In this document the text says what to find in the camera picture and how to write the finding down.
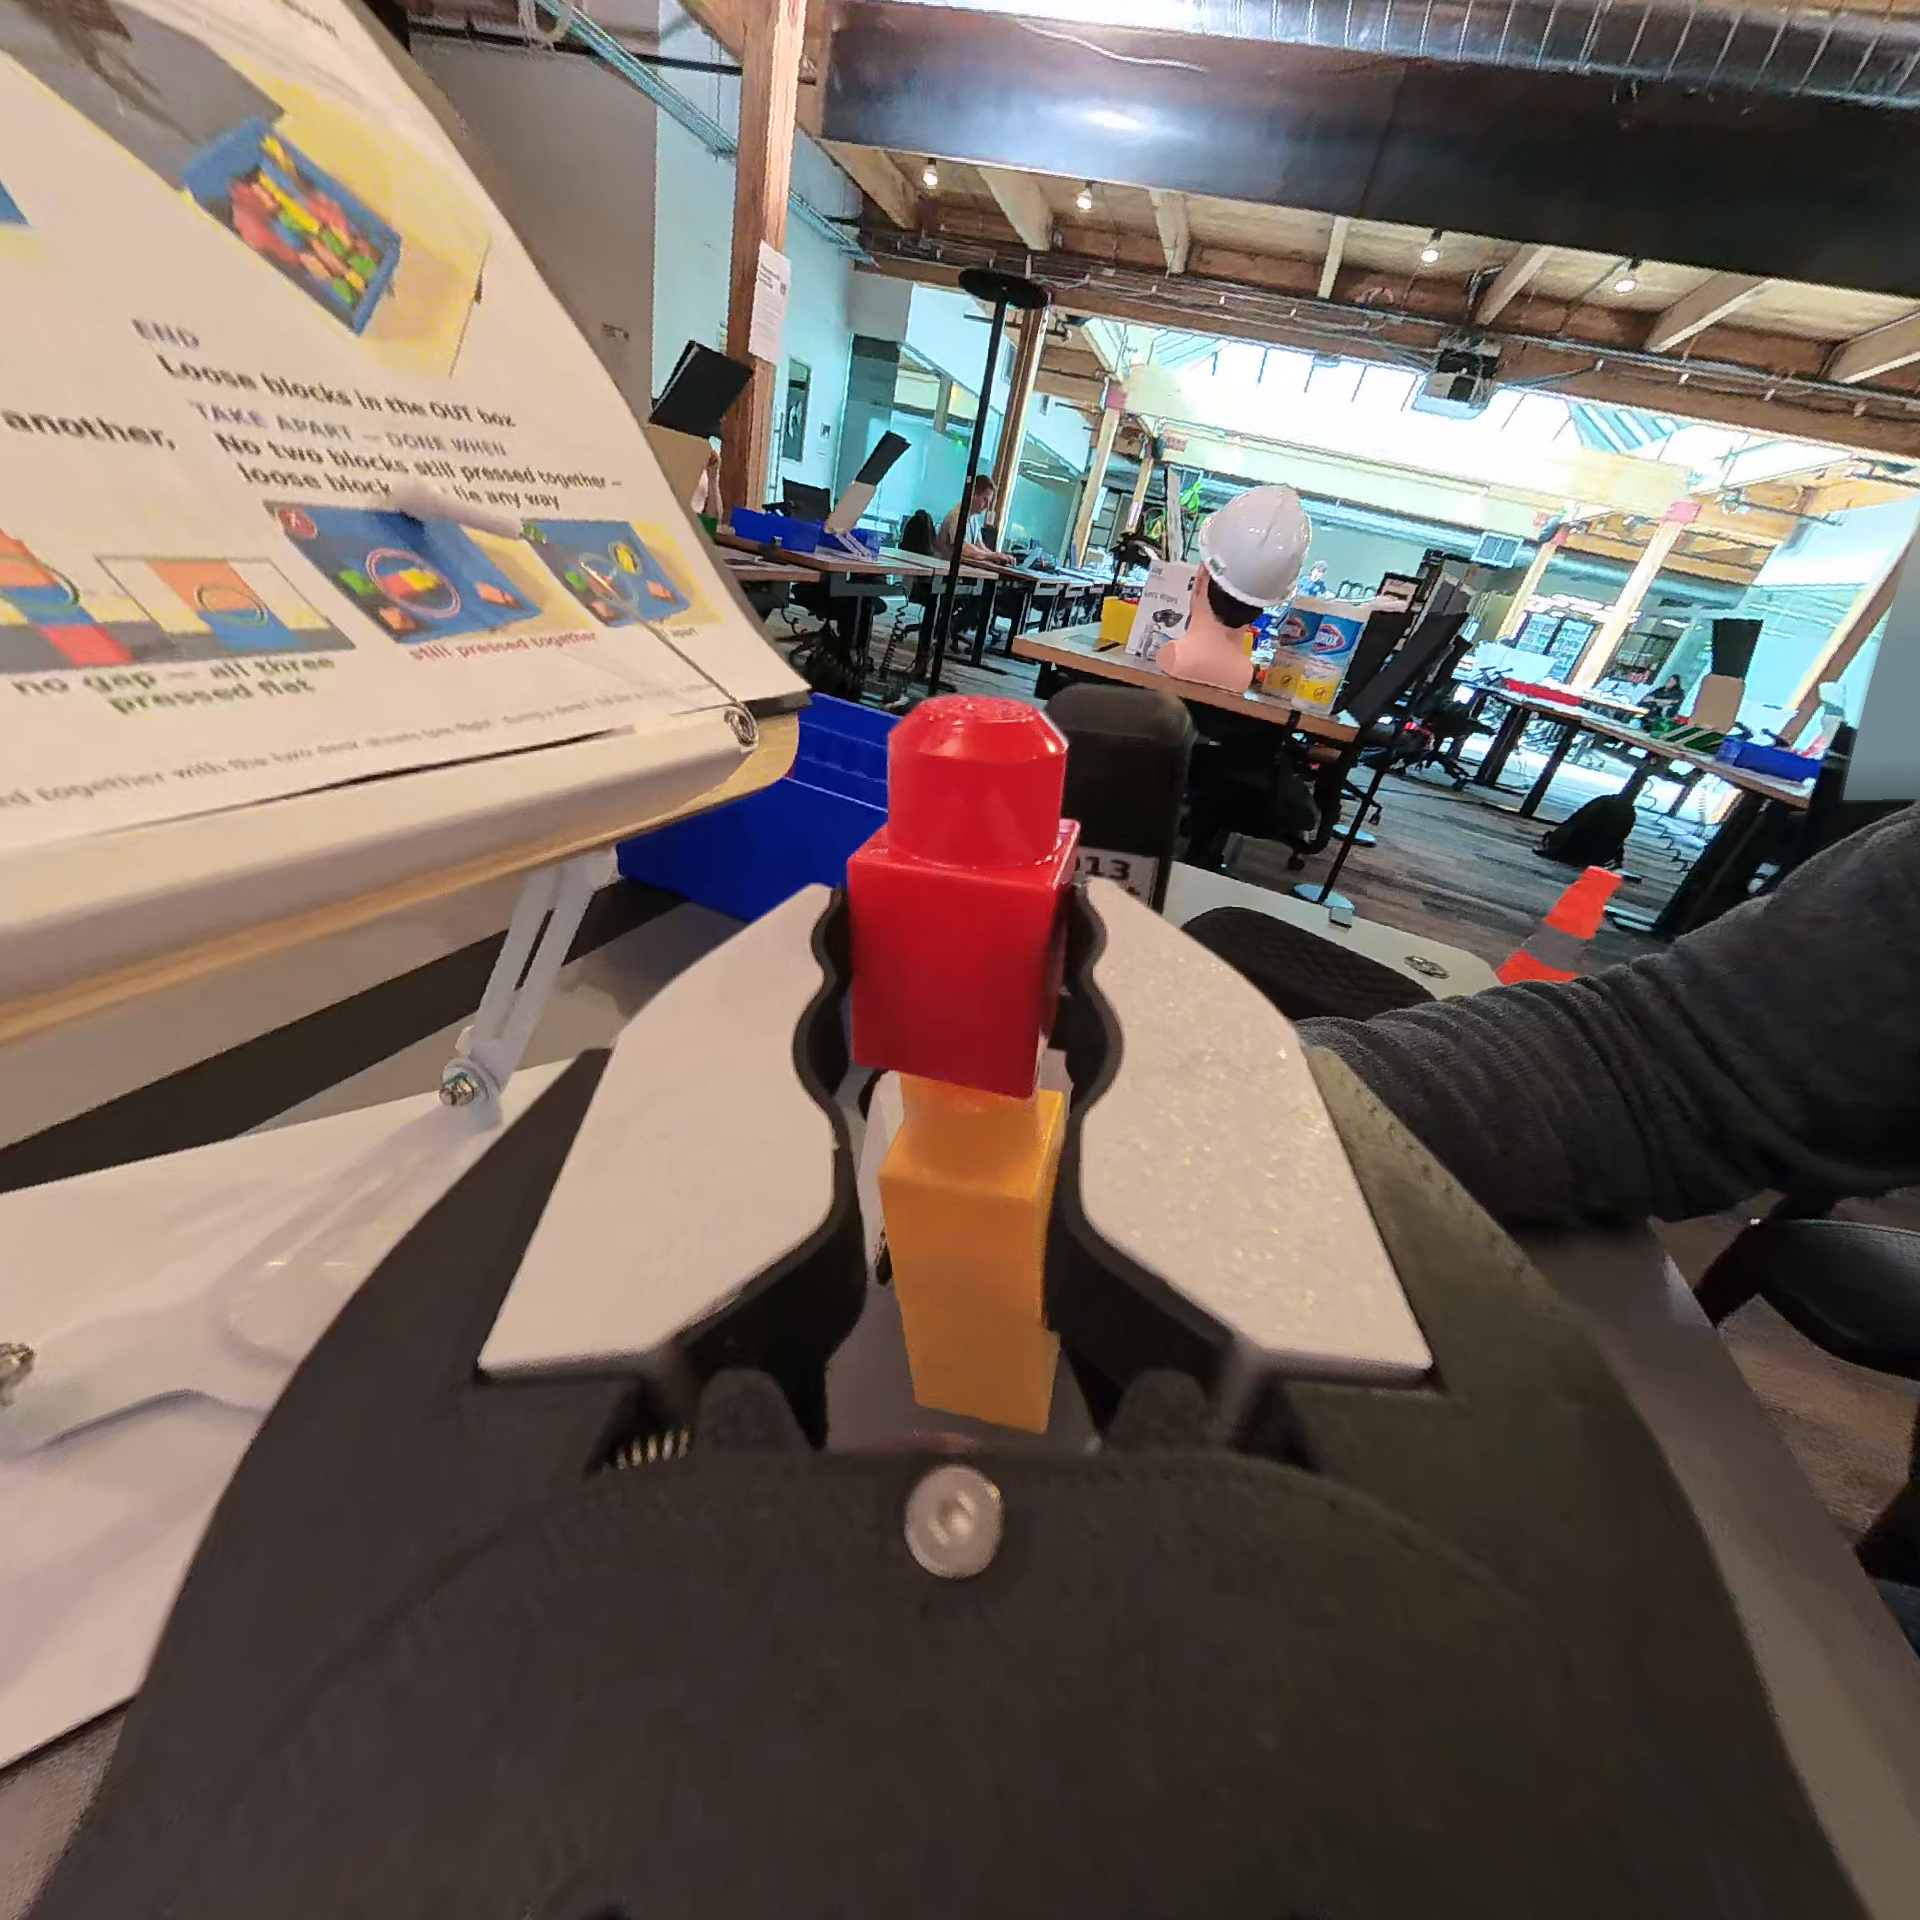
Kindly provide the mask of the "ceiling projector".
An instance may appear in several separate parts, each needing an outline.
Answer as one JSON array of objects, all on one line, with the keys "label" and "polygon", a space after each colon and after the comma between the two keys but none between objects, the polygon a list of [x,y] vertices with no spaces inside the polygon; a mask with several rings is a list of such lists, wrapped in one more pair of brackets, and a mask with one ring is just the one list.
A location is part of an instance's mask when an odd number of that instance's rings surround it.
[{"label": "ceiling projector", "polygon": [[1492,405],[1497,379],[1500,344],[1479,333],[1444,341],[1407,407],[1433,417],[1479,417]]}]

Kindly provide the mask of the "red toy block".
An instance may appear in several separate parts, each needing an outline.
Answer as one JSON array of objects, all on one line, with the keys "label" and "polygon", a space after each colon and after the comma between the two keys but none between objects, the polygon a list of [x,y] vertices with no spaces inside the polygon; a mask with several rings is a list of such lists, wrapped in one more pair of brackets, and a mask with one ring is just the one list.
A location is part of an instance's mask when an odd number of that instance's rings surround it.
[{"label": "red toy block", "polygon": [[887,816],[848,856],[852,1058],[992,1098],[1039,1088],[1080,828],[1040,710],[937,697],[887,734]]}]

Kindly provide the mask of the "black backpack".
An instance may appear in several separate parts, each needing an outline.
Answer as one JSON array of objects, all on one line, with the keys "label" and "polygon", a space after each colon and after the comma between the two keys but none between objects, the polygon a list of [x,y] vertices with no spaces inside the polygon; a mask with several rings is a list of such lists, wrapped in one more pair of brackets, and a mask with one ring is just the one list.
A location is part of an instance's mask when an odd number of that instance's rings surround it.
[{"label": "black backpack", "polygon": [[1554,824],[1534,847],[1534,856],[1560,870],[1619,871],[1638,810],[1626,794],[1604,794],[1579,804],[1565,824]]}]

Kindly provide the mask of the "wooden document holder board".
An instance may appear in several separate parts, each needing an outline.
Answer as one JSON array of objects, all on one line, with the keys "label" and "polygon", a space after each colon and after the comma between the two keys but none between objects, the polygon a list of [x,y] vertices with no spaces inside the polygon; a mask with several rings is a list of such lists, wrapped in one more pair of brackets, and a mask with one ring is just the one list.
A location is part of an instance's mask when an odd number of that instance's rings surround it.
[{"label": "wooden document holder board", "polygon": [[[609,374],[598,316],[550,279],[559,243],[496,145],[400,50],[397,70]],[[4,1190],[215,1141],[153,1106],[115,1136],[91,1118],[185,1070],[198,1041],[247,1039],[252,1008],[222,973],[607,847],[741,787],[741,766],[749,755],[707,717],[4,854]]]}]

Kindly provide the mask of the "person's right forearm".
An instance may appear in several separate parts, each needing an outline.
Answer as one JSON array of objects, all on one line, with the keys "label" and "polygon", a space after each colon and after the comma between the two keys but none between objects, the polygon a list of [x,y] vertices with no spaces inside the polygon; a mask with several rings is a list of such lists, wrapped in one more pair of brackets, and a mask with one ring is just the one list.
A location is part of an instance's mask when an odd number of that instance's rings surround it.
[{"label": "person's right forearm", "polygon": [[1657,954],[1300,1031],[1504,1225],[1914,1190],[1916,806]]}]

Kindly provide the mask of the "black office chair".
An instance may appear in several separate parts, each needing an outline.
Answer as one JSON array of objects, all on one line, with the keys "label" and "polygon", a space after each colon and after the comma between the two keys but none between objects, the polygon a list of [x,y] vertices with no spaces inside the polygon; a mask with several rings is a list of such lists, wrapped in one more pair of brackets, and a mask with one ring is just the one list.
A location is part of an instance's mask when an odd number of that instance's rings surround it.
[{"label": "black office chair", "polygon": [[1338,694],[1334,718],[1350,724],[1338,751],[1343,796],[1360,796],[1366,784],[1409,762],[1426,746],[1426,718],[1454,686],[1469,640],[1469,599],[1459,589],[1435,595],[1421,619],[1385,611],[1368,619],[1355,670]]}]

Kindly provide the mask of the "orange traffic cone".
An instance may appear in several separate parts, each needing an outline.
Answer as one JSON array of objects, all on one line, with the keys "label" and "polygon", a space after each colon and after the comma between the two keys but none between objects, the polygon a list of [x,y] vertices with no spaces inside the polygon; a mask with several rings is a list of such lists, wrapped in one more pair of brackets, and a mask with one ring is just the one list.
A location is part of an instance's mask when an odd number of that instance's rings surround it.
[{"label": "orange traffic cone", "polygon": [[1578,980],[1579,956],[1619,895],[1617,870],[1590,866],[1495,969],[1500,988]]}]

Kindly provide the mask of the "printed instruction sheet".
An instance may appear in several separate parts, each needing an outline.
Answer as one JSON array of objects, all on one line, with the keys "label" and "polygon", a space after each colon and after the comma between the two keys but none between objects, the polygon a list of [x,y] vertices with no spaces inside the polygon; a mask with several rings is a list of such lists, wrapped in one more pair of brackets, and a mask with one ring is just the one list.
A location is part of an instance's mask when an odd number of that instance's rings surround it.
[{"label": "printed instruction sheet", "polygon": [[805,704],[375,28],[4,3],[4,854],[721,717],[644,622]]}]

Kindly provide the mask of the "yellow toy block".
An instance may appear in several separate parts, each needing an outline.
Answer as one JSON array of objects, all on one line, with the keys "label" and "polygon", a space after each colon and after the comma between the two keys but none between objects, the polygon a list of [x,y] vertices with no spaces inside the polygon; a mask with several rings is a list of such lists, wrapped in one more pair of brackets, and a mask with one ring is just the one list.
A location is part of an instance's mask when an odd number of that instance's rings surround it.
[{"label": "yellow toy block", "polygon": [[1046,1242],[1068,1098],[1002,1098],[901,1075],[877,1164],[882,1234],[913,1401],[1040,1435],[1061,1339],[1046,1321]]}]

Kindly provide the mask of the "long wooden work table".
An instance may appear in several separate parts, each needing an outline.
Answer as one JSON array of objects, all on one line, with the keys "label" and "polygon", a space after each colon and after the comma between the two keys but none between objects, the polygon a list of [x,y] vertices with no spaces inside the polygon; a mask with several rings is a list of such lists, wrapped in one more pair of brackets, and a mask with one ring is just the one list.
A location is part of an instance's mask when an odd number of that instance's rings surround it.
[{"label": "long wooden work table", "polygon": [[[946,576],[942,565],[913,553],[883,549],[864,553],[785,553],[770,542],[735,537],[732,529],[711,539],[735,571],[741,589],[782,589],[782,604],[801,607],[832,635],[855,663],[869,663],[876,638],[876,611],[891,599],[931,595],[941,604]],[[1046,571],[1017,562],[962,562],[953,586],[953,619],[946,632],[946,659],[999,672],[988,659],[988,640],[1005,607],[1005,640],[1022,638],[1027,619],[1065,619],[1068,611],[1093,611],[1106,582],[1093,571]]]},{"label": "long wooden work table", "polygon": [[1822,774],[1819,762],[1804,762],[1786,749],[1764,749],[1754,738],[1694,729],[1690,723],[1617,717],[1578,694],[1556,694],[1524,680],[1497,680],[1479,690],[1471,707],[1500,710],[1495,734],[1469,774],[1469,784],[1487,794],[1497,792],[1524,733],[1532,724],[1548,729],[1545,762],[1515,804],[1515,816],[1522,821],[1536,815],[1583,738],[1626,755],[1629,781],[1619,792],[1626,801],[1637,801],[1652,778],[1665,778],[1667,772],[1700,774],[1733,794],[1733,804],[1655,923],[1700,922],[1723,906],[1769,892],[1769,884],[1803,864],[1804,821],[1814,806]]}]

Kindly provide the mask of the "mannequin head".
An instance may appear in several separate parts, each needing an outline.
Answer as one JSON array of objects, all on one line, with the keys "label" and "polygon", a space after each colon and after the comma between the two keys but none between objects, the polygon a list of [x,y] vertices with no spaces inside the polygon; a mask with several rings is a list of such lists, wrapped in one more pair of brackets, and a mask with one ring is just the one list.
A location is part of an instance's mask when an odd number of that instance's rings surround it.
[{"label": "mannequin head", "polygon": [[1246,697],[1258,676],[1250,635],[1259,619],[1259,604],[1236,599],[1200,565],[1189,599],[1189,622],[1161,640],[1157,670],[1189,686]]}]

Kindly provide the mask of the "white hard hat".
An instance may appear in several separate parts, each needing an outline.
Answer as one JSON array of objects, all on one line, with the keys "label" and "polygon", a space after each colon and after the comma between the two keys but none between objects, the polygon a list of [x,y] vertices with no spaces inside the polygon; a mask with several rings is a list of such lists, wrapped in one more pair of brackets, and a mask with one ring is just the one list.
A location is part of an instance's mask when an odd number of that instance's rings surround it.
[{"label": "white hard hat", "polygon": [[1250,487],[1200,524],[1195,553],[1229,600],[1252,611],[1280,607],[1310,558],[1310,512],[1293,487]]}]

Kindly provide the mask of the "white adjustable stand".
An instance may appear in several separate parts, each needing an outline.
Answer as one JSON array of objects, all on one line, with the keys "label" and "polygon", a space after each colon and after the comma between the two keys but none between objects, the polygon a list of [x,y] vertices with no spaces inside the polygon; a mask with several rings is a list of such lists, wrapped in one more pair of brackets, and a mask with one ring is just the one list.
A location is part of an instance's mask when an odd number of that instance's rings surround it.
[{"label": "white adjustable stand", "polygon": [[566,969],[570,941],[595,895],[612,877],[612,854],[574,856],[524,877],[477,1014],[439,1070],[438,1095],[448,1110],[500,1106]]}]

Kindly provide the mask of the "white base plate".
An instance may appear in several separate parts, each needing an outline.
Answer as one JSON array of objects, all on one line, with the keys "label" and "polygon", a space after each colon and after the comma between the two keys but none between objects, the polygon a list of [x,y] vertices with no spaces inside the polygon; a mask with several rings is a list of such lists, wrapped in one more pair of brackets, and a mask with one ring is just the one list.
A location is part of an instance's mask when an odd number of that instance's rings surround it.
[{"label": "white base plate", "polygon": [[7,1763],[131,1697],[320,1314],[562,1070],[493,1128],[419,1095],[4,1196]]}]

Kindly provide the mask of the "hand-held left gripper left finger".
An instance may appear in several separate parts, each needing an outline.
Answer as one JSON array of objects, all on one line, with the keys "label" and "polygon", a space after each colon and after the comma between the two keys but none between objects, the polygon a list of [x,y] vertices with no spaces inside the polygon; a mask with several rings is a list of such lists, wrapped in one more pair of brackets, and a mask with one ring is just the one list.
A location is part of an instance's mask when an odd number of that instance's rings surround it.
[{"label": "hand-held left gripper left finger", "polygon": [[864,1307],[846,899],[805,884],[609,1044],[477,1361],[490,1378],[821,1381]]}]

